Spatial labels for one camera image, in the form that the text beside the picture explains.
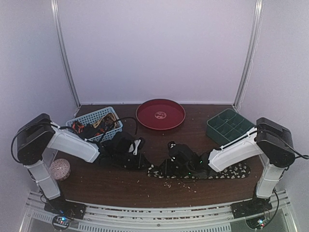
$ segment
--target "metal frame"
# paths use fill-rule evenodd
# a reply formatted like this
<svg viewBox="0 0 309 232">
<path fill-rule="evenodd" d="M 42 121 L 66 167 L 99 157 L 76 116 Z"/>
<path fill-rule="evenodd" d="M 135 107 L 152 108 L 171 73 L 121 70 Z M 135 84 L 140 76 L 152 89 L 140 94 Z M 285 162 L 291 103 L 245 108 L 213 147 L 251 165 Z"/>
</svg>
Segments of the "metal frame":
<svg viewBox="0 0 309 232">
<path fill-rule="evenodd" d="M 62 57 L 62 62 L 63 62 L 63 67 L 66 73 L 66 77 L 70 86 L 71 93 L 74 97 L 74 101 L 77 107 L 79 107 L 80 101 L 78 99 L 77 91 L 74 85 L 74 81 L 72 78 L 72 73 L 70 70 L 69 66 L 69 61 L 68 61 L 68 56 L 66 52 L 66 48 L 64 46 L 64 40 L 63 40 L 63 35 L 62 35 L 62 30 L 61 30 L 61 23 L 60 23 L 60 16 L 59 16 L 59 10 L 58 10 L 58 1 L 57 0 L 51 0 L 51 5 L 52 5 L 52 13 L 54 17 L 54 22 L 56 26 L 56 31 L 58 35 L 58 41 L 59 41 L 59 46 L 60 46 L 60 52 L 61 52 L 61 57 Z"/>
<path fill-rule="evenodd" d="M 240 81 L 240 84 L 239 84 L 237 95 L 236 95 L 236 98 L 235 98 L 235 101 L 234 101 L 234 107 L 237 110 L 239 110 L 239 108 L 240 108 L 242 97 L 243 97 L 244 92 L 246 90 L 246 84 L 248 82 L 249 75 L 250 75 L 251 62 L 252 62 L 254 51 L 256 49 L 258 33 L 259 33 L 259 30 L 260 30 L 262 8 L 263 8 L 263 0 L 256 0 L 255 12 L 254 12 L 252 31 L 251 31 L 250 41 L 249 41 L 247 57 L 246 57 L 246 60 L 245 60 L 245 66 L 244 66 L 243 71 L 242 71 L 241 81 Z"/>
<path fill-rule="evenodd" d="M 41 194 L 36 192 L 30 193 L 26 202 L 27 210 L 21 232 L 28 231 L 32 218 L 50 223 L 55 216 L 44 211 L 44 203 L 40 200 L 40 196 Z M 297 232 L 294 214 L 286 192 L 280 191 L 278 196 L 279 208 L 284 211 L 290 232 Z M 273 206 L 271 213 L 273 213 L 277 207 L 277 198 L 274 194 L 270 201 Z M 230 204 L 175 208 L 127 208 L 86 203 L 84 219 L 74 220 L 70 229 L 81 232 L 229 232 L 231 231 L 230 223 L 245 219 L 244 217 L 234 219 Z"/>
</svg>

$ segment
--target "basket contents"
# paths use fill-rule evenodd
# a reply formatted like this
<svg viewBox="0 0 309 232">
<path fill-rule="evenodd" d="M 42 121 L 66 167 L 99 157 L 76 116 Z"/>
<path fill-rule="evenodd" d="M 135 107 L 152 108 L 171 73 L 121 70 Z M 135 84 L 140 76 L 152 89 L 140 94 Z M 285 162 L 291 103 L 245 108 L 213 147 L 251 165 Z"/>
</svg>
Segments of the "basket contents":
<svg viewBox="0 0 309 232">
<path fill-rule="evenodd" d="M 115 120 L 117 120 L 115 114 L 108 113 L 93 124 L 83 125 L 79 121 L 74 121 L 72 127 L 80 136 L 89 139 L 120 127 L 118 122 L 114 123 Z"/>
</svg>

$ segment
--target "black mount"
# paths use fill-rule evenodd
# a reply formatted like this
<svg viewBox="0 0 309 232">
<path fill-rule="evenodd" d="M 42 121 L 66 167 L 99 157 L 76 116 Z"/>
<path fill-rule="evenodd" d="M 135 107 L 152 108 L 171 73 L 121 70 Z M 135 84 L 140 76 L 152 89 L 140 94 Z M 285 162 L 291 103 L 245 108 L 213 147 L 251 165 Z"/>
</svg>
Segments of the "black mount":
<svg viewBox="0 0 309 232">
<path fill-rule="evenodd" d="M 67 218 L 83 219 L 86 205 L 82 203 L 68 202 L 63 193 L 61 193 L 60 197 L 46 200 L 44 210 Z"/>
<path fill-rule="evenodd" d="M 270 198 L 268 199 L 257 198 L 255 193 L 256 193 L 256 185 L 251 200 L 231 204 L 231 209 L 234 218 L 248 217 L 251 215 L 263 213 L 266 209 L 267 210 L 272 209 Z"/>
<path fill-rule="evenodd" d="M 99 166 L 115 166 L 125 168 L 127 170 L 144 170 L 150 167 L 150 162 L 140 151 L 145 139 L 139 138 L 140 143 L 137 147 L 137 154 L 133 151 L 136 148 L 135 138 L 127 132 L 117 132 L 111 140 L 104 141 L 103 150 L 94 161 Z"/>
</svg>

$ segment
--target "metal pole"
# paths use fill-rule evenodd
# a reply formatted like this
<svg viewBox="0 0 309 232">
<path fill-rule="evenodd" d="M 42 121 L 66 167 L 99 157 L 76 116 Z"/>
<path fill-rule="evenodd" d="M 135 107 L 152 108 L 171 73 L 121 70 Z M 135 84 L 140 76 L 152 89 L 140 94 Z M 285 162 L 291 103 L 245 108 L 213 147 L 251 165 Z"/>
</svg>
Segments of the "metal pole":
<svg viewBox="0 0 309 232">
<path fill-rule="evenodd" d="M 64 40 L 63 40 L 63 36 L 62 36 L 57 0 L 51 0 L 51 5 L 52 5 L 52 12 L 53 12 L 54 22 L 55 22 L 55 26 L 56 26 L 56 31 L 57 31 L 57 35 L 58 35 L 58 41 L 59 41 L 60 52 L 61 52 L 64 70 L 65 70 L 65 73 L 66 73 L 67 80 L 69 82 L 71 93 L 74 97 L 75 104 L 76 104 L 77 107 L 80 107 L 81 104 L 79 102 L 78 95 L 77 95 L 77 92 L 76 92 L 76 88 L 75 88 L 75 85 L 74 85 L 74 82 L 73 82 L 67 52 L 66 52 L 66 49 L 65 49 L 65 46 L 64 46 Z"/>
<path fill-rule="evenodd" d="M 256 48 L 256 41 L 258 38 L 258 32 L 259 32 L 259 28 L 261 24 L 262 7 L 263 7 L 263 0 L 256 0 L 252 31 L 251 31 L 250 41 L 249 41 L 249 48 L 247 52 L 245 65 L 242 71 L 241 81 L 240 81 L 237 95 L 234 101 L 234 107 L 237 110 L 240 107 L 241 98 L 243 97 L 243 93 L 246 89 L 246 83 L 249 77 L 249 72 L 250 72 L 250 67 L 251 67 L 250 63 L 252 62 L 253 53 Z"/>
</svg>

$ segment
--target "white wall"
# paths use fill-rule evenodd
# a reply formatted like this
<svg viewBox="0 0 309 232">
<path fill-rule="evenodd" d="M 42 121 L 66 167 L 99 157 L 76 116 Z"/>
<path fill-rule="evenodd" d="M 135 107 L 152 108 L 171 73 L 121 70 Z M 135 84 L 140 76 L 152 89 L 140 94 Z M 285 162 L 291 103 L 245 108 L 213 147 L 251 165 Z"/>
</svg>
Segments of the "white wall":
<svg viewBox="0 0 309 232">
<path fill-rule="evenodd" d="M 233 103 L 255 0 L 65 0 L 81 103 Z"/>
<path fill-rule="evenodd" d="M 240 113 L 261 116 L 292 131 L 294 147 L 309 153 L 309 1 L 264 1 L 262 28 Z M 297 159 L 280 183 L 300 231 L 309 228 L 309 161 Z"/>
<path fill-rule="evenodd" d="M 11 158 L 12 137 L 40 113 L 63 124 L 76 111 L 49 0 L 0 1 L 0 80 L 0 231 L 15 232 L 34 185 Z"/>
</svg>

